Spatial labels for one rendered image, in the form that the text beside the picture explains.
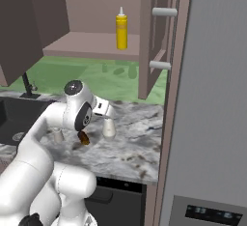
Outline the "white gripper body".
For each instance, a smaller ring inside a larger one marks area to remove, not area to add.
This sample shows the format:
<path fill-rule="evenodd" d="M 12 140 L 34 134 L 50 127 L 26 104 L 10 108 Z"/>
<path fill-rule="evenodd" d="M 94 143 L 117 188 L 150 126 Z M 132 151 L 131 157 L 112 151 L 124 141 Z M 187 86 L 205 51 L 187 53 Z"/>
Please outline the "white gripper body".
<path fill-rule="evenodd" d="M 104 119 L 111 119 L 113 120 L 115 118 L 115 109 L 112 105 L 109 105 L 105 114 L 103 115 Z"/>

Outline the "large brown cabinet door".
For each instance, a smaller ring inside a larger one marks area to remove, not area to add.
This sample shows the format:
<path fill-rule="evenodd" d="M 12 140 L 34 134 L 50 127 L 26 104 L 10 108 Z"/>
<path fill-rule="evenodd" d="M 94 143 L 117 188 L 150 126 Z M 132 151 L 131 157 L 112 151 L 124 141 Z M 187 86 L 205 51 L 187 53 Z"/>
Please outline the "large brown cabinet door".
<path fill-rule="evenodd" d="M 42 56 L 32 0 L 0 0 L 0 86 L 12 85 Z"/>

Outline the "white shaker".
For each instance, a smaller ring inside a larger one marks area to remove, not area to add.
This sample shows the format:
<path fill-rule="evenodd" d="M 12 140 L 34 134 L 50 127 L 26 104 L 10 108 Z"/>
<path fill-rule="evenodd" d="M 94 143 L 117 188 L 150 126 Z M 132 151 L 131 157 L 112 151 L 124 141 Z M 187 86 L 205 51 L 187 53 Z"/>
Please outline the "white shaker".
<path fill-rule="evenodd" d="M 114 125 L 114 121 L 112 119 L 105 119 L 103 121 L 103 137 L 107 140 L 112 140 L 116 136 L 116 129 Z"/>

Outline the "brown food item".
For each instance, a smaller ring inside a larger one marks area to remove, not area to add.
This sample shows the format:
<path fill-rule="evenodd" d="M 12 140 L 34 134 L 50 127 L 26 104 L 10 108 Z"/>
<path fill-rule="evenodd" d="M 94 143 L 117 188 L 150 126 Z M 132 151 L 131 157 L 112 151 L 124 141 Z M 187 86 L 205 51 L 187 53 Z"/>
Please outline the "brown food item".
<path fill-rule="evenodd" d="M 84 131 L 79 131 L 77 136 L 80 139 L 80 142 L 82 145 L 89 145 L 90 144 L 90 139 Z"/>

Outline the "grey shaker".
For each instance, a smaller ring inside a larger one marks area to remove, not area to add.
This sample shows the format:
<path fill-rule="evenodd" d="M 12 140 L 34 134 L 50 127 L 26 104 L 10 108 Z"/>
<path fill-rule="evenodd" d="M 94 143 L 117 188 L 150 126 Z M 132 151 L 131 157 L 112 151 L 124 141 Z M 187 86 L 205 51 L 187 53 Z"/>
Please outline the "grey shaker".
<path fill-rule="evenodd" d="M 61 143 L 64 141 L 64 134 L 60 128 L 53 129 L 54 141 L 56 143 Z"/>

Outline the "brown fridge surround panel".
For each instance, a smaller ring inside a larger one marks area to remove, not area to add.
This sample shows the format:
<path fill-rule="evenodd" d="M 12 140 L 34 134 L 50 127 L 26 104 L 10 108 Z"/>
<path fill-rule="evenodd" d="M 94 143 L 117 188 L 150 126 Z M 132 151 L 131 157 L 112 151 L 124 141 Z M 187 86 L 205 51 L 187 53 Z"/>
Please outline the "brown fridge surround panel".
<path fill-rule="evenodd" d="M 159 226 L 161 217 L 162 200 L 168 170 L 168 159 L 178 94 L 179 72 L 181 67 L 183 42 L 186 32 L 189 4 L 190 0 L 178 0 L 178 16 L 173 46 L 172 68 L 169 71 L 168 83 L 166 86 L 162 147 L 159 162 L 159 173 L 156 188 L 154 215 L 151 226 Z"/>

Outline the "yellow mustard bottle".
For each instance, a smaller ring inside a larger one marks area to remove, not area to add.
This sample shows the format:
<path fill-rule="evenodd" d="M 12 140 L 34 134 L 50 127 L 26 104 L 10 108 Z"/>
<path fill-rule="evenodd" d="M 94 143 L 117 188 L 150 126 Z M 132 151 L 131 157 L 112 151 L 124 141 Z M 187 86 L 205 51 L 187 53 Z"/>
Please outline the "yellow mustard bottle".
<path fill-rule="evenodd" d="M 119 50 L 127 49 L 127 15 L 123 7 L 116 15 L 116 46 Z"/>

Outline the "black tap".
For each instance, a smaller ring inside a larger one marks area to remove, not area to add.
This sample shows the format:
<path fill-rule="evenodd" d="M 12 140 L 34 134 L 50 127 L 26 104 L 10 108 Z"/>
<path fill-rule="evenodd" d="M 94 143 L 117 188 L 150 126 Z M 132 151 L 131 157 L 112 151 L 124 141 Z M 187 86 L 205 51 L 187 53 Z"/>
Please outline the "black tap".
<path fill-rule="evenodd" d="M 40 96 L 40 94 L 37 94 L 38 87 L 29 82 L 26 72 L 23 73 L 22 80 L 25 87 L 25 92 L 21 95 L 21 97 L 23 99 L 37 99 Z"/>

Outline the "black sink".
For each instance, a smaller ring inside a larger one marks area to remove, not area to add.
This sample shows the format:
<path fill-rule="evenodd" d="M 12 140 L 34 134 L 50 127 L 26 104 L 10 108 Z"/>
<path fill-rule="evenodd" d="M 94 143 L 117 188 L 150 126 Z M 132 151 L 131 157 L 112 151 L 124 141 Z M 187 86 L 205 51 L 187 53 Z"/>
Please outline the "black sink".
<path fill-rule="evenodd" d="M 17 146 L 51 103 L 52 100 L 0 97 L 0 144 Z"/>

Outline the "black dishwasher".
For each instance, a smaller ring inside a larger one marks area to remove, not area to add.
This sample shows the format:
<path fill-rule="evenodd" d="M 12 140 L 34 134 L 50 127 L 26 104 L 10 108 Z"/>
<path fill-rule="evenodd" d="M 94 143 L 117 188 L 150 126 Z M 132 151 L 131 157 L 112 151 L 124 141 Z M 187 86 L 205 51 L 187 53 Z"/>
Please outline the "black dishwasher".
<path fill-rule="evenodd" d="M 144 226 L 147 186 L 108 178 L 96 178 L 96 190 L 113 192 L 109 204 L 85 200 L 98 226 Z"/>

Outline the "grey fridge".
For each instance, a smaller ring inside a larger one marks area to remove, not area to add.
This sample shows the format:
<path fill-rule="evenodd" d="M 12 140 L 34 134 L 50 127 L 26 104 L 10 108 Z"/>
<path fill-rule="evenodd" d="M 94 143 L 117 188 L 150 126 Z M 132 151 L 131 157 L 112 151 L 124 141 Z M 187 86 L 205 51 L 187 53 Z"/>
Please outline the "grey fridge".
<path fill-rule="evenodd" d="M 160 226 L 247 226 L 247 0 L 190 0 Z"/>

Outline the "brown wall cabinet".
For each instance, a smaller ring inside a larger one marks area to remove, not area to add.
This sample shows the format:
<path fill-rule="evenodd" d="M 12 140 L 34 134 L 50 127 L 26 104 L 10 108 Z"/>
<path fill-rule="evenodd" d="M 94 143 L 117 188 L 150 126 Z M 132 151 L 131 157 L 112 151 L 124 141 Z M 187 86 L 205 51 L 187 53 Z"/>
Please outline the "brown wall cabinet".
<path fill-rule="evenodd" d="M 48 56 L 108 60 L 139 58 L 141 0 L 63 0 L 68 30 L 45 46 Z M 116 47 L 116 15 L 127 15 L 127 49 Z"/>

